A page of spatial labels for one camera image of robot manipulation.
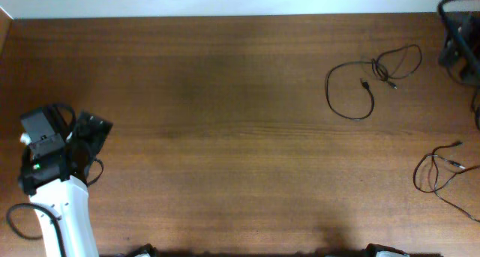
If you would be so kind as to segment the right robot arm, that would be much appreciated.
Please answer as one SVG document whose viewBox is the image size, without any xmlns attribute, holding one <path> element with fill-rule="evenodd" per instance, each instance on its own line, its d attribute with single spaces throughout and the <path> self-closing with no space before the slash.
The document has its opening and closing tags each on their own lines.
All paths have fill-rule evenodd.
<svg viewBox="0 0 480 257">
<path fill-rule="evenodd" d="M 439 15 L 446 32 L 439 65 L 451 73 L 451 69 L 462 64 L 454 80 L 479 87 L 479 12 Z"/>
</svg>

